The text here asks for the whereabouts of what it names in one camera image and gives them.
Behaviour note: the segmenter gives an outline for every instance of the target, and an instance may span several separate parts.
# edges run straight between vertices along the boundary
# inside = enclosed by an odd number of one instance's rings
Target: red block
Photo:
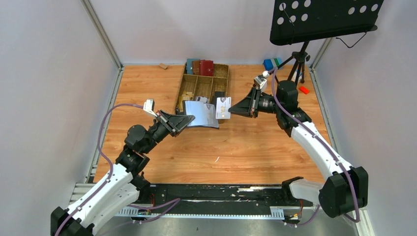
[[[301,86],[300,88],[298,88],[301,92],[303,92],[304,94],[308,94],[310,91],[308,89],[306,89],[306,87]]]

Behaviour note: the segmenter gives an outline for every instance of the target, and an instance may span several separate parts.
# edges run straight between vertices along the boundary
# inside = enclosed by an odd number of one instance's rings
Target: music stand tripod
[[[288,76],[291,80],[297,70],[295,83],[301,73],[304,83],[305,62],[310,55],[305,51],[311,40],[366,33],[377,29],[375,22],[384,0],[275,0],[269,40],[279,46],[303,42],[299,52],[278,66],[295,59]]]
[[[292,59],[295,59],[293,68],[291,69],[290,75],[288,76],[288,80],[291,80],[294,76],[295,71],[297,70],[297,76],[295,83],[298,84],[298,78],[300,76],[301,71],[301,80],[300,82],[304,84],[304,71],[305,71],[305,62],[310,60],[310,55],[305,51],[307,49],[308,43],[310,41],[306,41],[303,43],[301,50],[299,52],[293,52],[291,57],[286,59],[283,63],[278,66],[278,69],[283,67],[285,64],[290,62]]]

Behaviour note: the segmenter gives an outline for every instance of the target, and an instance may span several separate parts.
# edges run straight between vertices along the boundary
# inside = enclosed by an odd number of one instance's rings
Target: gray wall
[[[274,0],[91,2],[123,63],[185,63],[187,58],[202,58],[260,64],[267,58],[284,60],[301,48],[270,43]],[[312,58],[321,43],[310,43],[307,51]]]
[[[45,236],[85,180],[117,69],[79,0],[0,5],[0,235]]]
[[[317,69],[336,143],[369,173],[376,235],[415,235],[417,1],[386,0],[378,30],[354,48],[334,40]],[[342,37],[353,44],[361,35]]]

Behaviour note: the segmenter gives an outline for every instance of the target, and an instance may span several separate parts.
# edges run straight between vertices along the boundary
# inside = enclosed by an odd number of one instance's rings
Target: wooden floor
[[[290,69],[279,70],[278,78],[286,79]],[[228,93],[232,104],[249,93],[253,78],[262,71],[262,65],[230,66]],[[159,66],[127,66],[116,104],[142,105],[147,98],[153,98],[155,111],[174,113],[182,72],[183,66],[169,66],[167,70]],[[310,93],[299,93],[299,106],[328,140],[310,76],[308,73],[306,76],[303,86]],[[271,93],[270,80],[266,92]],[[113,161],[122,150],[127,130],[135,124],[148,128],[152,119],[134,107],[113,111],[103,146],[104,153]],[[151,183],[281,183],[296,176],[324,182],[314,162],[278,127],[273,114],[259,113],[256,119],[232,115],[220,124],[220,129],[186,129],[176,138],[165,138],[148,157],[150,162],[144,171]],[[107,162],[100,158],[95,181],[107,171]]]

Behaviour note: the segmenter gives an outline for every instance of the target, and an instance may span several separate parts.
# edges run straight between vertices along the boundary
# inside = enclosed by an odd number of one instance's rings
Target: blue box
[[[268,71],[272,70],[274,67],[279,66],[280,64],[282,64],[281,58],[272,58],[272,59],[264,60],[265,70],[268,70]]]

